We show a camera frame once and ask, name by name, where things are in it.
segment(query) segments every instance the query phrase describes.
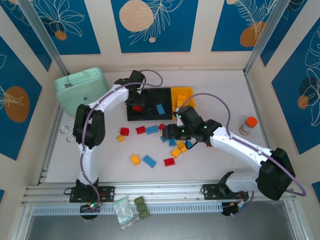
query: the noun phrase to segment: black mounting plate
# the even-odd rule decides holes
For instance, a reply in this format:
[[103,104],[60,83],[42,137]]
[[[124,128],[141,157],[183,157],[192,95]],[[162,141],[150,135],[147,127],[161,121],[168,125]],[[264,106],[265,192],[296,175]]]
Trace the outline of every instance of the black mounting plate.
[[[98,186],[98,192],[100,194],[104,194],[104,197],[101,198],[101,202],[103,203],[112,203],[114,201],[115,196],[115,187],[114,186]],[[71,188],[70,193],[70,203],[89,203],[92,199],[89,197],[81,196],[78,187]]]
[[219,192],[218,184],[204,184],[201,191],[204,195],[204,200],[236,200],[240,198],[240,194],[242,199],[248,199],[247,192],[230,192],[228,196],[224,196]]

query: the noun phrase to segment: white table surface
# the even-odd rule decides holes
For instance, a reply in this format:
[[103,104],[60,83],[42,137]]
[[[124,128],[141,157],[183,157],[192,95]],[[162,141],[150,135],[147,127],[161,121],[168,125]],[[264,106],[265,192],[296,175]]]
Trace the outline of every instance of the white table surface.
[[[106,72],[105,78],[110,86],[119,78],[127,78],[130,71]],[[222,98],[231,111],[230,130],[240,135],[239,127],[249,116],[256,116],[249,90],[240,70],[168,70],[159,71],[163,76],[162,87],[192,87],[193,93],[212,93]],[[152,72],[144,72],[147,83],[158,84],[159,78]],[[213,119],[225,126],[227,110],[210,96],[195,97],[196,111],[203,120]],[[175,160],[174,166],[165,167],[164,159],[171,158],[174,147],[162,143],[161,132],[150,135],[137,135],[140,126],[172,124],[174,120],[127,121],[124,103],[105,116],[106,135],[99,148],[98,176],[100,182],[163,182],[163,181],[201,181],[219,180],[226,172],[249,167],[231,154],[205,143],[188,150]],[[73,127],[74,117],[63,114],[60,128]],[[120,128],[129,128],[130,134],[119,143],[116,137]],[[244,139],[265,147],[265,142],[257,125],[253,131],[242,136]],[[66,134],[57,135],[50,161],[46,183],[74,183],[80,170],[80,153],[75,141],[66,142]],[[141,163],[134,166],[130,156],[137,154]],[[142,161],[145,155],[157,164],[150,168]]]

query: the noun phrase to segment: blue lego brick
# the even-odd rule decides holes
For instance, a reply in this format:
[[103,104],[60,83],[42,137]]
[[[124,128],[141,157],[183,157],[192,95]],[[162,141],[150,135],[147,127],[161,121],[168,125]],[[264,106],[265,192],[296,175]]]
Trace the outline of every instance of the blue lego brick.
[[158,104],[156,105],[156,109],[158,109],[158,113],[161,114],[165,114],[165,110],[164,107],[162,106],[162,104]]
[[176,140],[173,139],[169,139],[169,147],[175,147],[176,146]]
[[188,148],[190,148],[192,146],[192,143],[190,142],[190,141],[187,141],[186,142],[186,148],[188,149]]
[[152,168],[152,169],[157,164],[157,162],[155,160],[153,160],[151,157],[149,157],[148,155],[145,155],[145,157],[142,159],[142,161],[144,161],[146,164],[148,164],[150,166],[150,168]]
[[168,141],[168,139],[165,139],[163,136],[160,136],[160,138],[161,138],[161,141],[162,141],[163,143],[165,143],[165,142]]
[[145,130],[147,135],[159,132],[159,128],[157,125],[146,127]]

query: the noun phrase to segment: red lego brick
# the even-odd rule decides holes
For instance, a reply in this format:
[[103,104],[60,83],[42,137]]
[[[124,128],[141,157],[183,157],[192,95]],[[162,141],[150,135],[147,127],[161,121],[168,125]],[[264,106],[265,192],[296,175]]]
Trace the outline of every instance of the red lego brick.
[[159,130],[162,130],[162,129],[165,128],[165,126],[166,126],[166,125],[164,125],[163,123],[161,123],[161,124],[158,126],[158,129],[159,129]]
[[142,106],[133,106],[133,107],[132,107],[132,110],[141,113],[141,111],[142,111]]
[[164,166],[169,167],[175,165],[175,160],[173,158],[168,158],[164,160]]
[[139,134],[144,134],[146,132],[145,126],[137,127],[136,128],[136,133]]
[[121,134],[122,136],[129,136],[129,128],[122,127],[122,128],[120,129],[120,134]]

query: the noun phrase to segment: gray floor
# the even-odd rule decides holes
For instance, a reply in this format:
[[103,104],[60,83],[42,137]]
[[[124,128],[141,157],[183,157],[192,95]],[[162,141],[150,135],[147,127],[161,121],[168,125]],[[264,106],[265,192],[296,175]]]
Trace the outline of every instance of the gray floor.
[[283,202],[253,202],[234,218],[221,213],[153,214],[120,230],[115,215],[36,216],[27,240],[293,240]]

